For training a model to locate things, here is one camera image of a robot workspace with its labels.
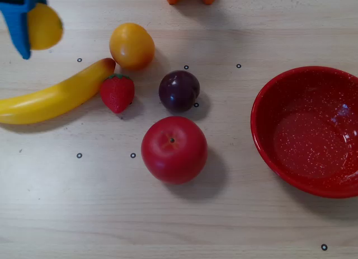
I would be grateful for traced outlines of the blue gripper black motor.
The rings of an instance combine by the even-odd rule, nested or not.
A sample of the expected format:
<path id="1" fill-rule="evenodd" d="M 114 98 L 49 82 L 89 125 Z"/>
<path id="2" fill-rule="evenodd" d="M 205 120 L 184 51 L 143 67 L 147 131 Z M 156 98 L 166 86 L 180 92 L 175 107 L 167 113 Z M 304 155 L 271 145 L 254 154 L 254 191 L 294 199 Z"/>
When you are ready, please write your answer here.
<path id="1" fill-rule="evenodd" d="M 1 11 L 13 45 L 26 60 L 31 56 L 27 12 L 38 3 L 47 4 L 47 0 L 1 0 Z"/>

